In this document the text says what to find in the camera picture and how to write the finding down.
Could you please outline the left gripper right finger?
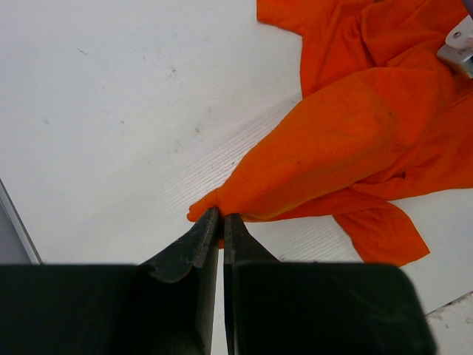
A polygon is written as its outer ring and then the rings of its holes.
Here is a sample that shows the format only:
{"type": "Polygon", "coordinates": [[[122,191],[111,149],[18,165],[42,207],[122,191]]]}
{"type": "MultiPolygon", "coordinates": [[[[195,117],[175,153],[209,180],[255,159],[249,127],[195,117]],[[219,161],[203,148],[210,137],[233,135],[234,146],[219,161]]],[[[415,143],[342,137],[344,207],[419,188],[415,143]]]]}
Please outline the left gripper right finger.
{"type": "Polygon", "coordinates": [[[409,278],[383,263],[277,260],[237,214],[224,221],[230,354],[435,354],[409,278]]]}

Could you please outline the orange t shirt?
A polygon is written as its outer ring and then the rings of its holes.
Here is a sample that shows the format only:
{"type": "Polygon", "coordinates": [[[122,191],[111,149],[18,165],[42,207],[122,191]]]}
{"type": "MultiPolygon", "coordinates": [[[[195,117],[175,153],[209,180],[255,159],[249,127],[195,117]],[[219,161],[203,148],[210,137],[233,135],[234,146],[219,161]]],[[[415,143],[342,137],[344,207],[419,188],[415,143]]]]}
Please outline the orange t shirt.
{"type": "Polygon", "coordinates": [[[395,201],[472,186],[472,81],[438,57],[460,1],[258,1],[302,38],[302,100],[194,203],[248,222],[331,215],[366,262],[429,249],[395,201]]]}

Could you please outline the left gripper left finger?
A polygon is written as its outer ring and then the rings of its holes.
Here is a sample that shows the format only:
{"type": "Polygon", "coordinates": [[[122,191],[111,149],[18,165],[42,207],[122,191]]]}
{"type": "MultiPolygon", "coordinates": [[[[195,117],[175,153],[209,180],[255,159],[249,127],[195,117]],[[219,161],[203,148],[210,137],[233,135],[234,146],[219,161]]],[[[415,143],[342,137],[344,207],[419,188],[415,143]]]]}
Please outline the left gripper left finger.
{"type": "Polygon", "coordinates": [[[1,267],[3,354],[209,354],[220,214],[139,265],[1,267]]]}

